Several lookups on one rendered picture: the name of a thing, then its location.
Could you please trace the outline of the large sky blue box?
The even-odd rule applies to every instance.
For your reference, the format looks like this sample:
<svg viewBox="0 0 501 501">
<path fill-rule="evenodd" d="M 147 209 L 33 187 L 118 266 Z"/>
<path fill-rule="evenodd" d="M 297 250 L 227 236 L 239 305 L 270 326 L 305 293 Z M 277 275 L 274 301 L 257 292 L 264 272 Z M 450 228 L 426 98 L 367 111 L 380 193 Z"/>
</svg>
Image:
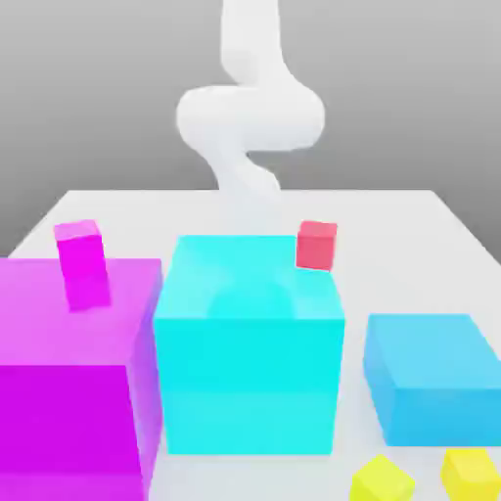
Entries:
<svg viewBox="0 0 501 501">
<path fill-rule="evenodd" d="M 501 446 L 501 360 L 469 315 L 370 315 L 363 369 L 386 445 Z"/>
</svg>

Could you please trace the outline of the small red cube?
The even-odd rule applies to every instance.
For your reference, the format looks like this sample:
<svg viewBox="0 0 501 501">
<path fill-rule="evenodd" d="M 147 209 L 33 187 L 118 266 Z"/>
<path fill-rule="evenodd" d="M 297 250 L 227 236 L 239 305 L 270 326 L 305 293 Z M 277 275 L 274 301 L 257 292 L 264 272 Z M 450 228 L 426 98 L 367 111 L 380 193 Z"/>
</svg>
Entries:
<svg viewBox="0 0 501 501">
<path fill-rule="evenodd" d="M 296 266 L 331 271 L 334 264 L 338 225 L 304 220 L 296 236 Z"/>
</svg>

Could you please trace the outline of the large cyan box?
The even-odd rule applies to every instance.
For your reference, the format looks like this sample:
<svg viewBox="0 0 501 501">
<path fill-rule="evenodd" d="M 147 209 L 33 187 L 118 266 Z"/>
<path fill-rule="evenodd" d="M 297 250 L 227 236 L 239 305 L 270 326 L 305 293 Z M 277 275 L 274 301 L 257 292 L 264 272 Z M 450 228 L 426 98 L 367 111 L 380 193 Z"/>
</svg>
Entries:
<svg viewBox="0 0 501 501">
<path fill-rule="evenodd" d="M 168 452 L 330 454 L 344 327 L 294 237 L 180 237 L 154 317 Z"/>
</svg>

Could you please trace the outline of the large magenta box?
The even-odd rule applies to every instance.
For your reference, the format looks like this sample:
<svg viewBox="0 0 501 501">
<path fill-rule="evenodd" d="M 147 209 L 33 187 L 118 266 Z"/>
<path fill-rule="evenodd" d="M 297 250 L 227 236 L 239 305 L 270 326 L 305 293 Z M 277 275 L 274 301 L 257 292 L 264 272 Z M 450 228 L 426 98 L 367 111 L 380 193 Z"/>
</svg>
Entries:
<svg viewBox="0 0 501 501">
<path fill-rule="evenodd" d="M 0 258 L 0 501 L 148 501 L 162 426 L 156 258 L 70 282 Z"/>
</svg>

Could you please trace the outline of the small magenta cube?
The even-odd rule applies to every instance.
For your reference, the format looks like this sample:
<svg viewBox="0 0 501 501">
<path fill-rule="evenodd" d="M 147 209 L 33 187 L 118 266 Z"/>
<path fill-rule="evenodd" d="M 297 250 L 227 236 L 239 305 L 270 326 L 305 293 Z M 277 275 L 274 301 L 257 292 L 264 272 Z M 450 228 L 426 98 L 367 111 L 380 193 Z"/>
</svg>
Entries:
<svg viewBox="0 0 501 501">
<path fill-rule="evenodd" d="M 57 224 L 54 234 L 69 309 L 110 306 L 109 275 L 97 223 L 85 219 Z"/>
</svg>

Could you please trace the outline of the small lime yellow cube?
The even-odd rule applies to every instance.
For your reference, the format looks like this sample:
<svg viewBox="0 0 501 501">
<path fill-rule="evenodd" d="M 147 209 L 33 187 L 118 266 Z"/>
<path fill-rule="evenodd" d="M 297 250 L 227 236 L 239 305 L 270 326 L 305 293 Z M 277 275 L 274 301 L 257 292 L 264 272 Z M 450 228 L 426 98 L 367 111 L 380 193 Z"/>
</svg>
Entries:
<svg viewBox="0 0 501 501">
<path fill-rule="evenodd" d="M 352 477 L 348 501 L 410 501 L 415 481 L 379 454 Z"/>
</svg>

